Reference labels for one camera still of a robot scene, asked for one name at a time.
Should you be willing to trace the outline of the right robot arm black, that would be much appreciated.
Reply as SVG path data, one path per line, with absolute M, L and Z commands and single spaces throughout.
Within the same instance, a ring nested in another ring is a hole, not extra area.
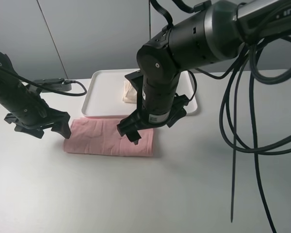
M 190 17 L 168 24 L 137 52 L 139 71 L 127 80 L 137 91 L 136 110 L 117 130 L 137 144 L 140 130 L 173 126 L 186 116 L 189 98 L 178 96 L 180 74 L 235 58 L 240 46 L 291 31 L 291 0 L 255 0 L 244 5 L 227 0 L 180 9 Z

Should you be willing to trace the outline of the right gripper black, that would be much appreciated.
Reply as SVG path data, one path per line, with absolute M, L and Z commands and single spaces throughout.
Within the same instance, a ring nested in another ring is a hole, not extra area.
M 138 70 L 125 78 L 137 91 L 136 110 L 120 120 L 117 130 L 134 145 L 138 145 L 141 139 L 138 130 L 164 125 L 171 127 L 187 115 L 184 107 L 188 105 L 188 97 L 177 94 L 179 73 L 170 80 L 164 80 L 157 75 L 152 79 Z

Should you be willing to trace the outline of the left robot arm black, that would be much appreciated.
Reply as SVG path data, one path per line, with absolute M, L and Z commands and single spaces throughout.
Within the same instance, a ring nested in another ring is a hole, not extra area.
M 70 115 L 50 108 L 40 97 L 42 90 L 31 84 L 24 85 L 18 78 L 11 60 L 0 52 L 0 105 L 9 113 L 4 120 L 15 124 L 14 130 L 42 138 L 44 129 L 71 136 Z

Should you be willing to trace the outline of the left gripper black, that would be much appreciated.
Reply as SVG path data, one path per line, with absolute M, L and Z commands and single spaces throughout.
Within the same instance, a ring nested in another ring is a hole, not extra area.
M 19 81 L 10 84 L 0 82 L 0 104 L 9 112 L 4 120 L 16 124 L 15 132 L 41 139 L 44 129 L 50 128 L 52 132 L 69 139 L 70 115 L 50 108 L 39 92 L 29 87 Z

